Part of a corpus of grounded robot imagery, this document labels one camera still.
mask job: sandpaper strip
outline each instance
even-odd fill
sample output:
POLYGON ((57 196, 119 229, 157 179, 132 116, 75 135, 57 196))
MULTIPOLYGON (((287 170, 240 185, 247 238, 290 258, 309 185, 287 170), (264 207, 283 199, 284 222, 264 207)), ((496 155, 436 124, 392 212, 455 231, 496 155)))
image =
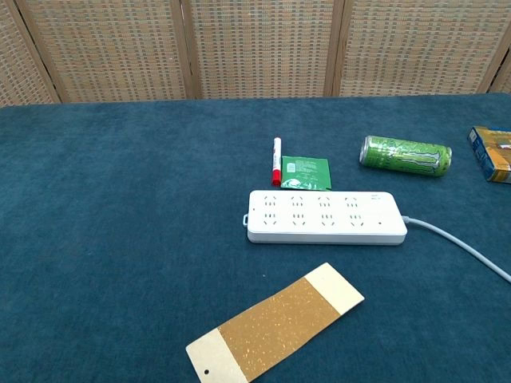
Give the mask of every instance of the sandpaper strip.
POLYGON ((187 346, 203 383, 249 382, 364 297, 328 263, 187 346))

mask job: cardboard box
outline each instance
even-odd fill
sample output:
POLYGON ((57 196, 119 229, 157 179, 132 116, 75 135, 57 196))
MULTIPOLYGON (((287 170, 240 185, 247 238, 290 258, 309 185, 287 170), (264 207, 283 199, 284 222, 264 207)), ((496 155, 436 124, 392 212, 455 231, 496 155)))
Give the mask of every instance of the cardboard box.
POLYGON ((474 126, 469 141, 486 180, 511 184, 511 132, 474 126))

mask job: power outlet socket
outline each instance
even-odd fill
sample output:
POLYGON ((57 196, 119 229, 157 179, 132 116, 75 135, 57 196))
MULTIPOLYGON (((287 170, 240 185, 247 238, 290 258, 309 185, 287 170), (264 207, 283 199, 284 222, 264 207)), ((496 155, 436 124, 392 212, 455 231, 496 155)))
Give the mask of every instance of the power outlet socket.
POLYGON ((407 233, 394 197, 368 191, 256 190, 244 226, 254 243, 398 245, 407 233))

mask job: red marker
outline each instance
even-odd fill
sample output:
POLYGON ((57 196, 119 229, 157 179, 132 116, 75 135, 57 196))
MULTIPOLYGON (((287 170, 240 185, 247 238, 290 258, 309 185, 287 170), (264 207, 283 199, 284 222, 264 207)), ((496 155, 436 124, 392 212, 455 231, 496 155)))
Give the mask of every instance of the red marker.
POLYGON ((273 186, 280 186, 282 179, 280 167, 280 154, 282 152, 282 142, 280 137, 275 137, 273 140, 273 173, 271 175, 271 184, 273 186))

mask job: table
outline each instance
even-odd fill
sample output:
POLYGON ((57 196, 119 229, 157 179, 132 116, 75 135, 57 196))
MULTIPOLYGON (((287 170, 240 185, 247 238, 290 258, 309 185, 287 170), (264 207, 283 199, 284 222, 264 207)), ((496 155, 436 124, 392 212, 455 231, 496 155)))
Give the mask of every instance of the table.
POLYGON ((280 135, 510 272, 511 186, 466 139, 510 117, 505 94, 0 109, 2 381, 198 381, 189 342, 324 262, 366 300, 258 382, 509 381, 511 286, 456 245, 256 245, 242 216, 280 135), (449 145, 451 169, 360 167, 370 134, 449 145))

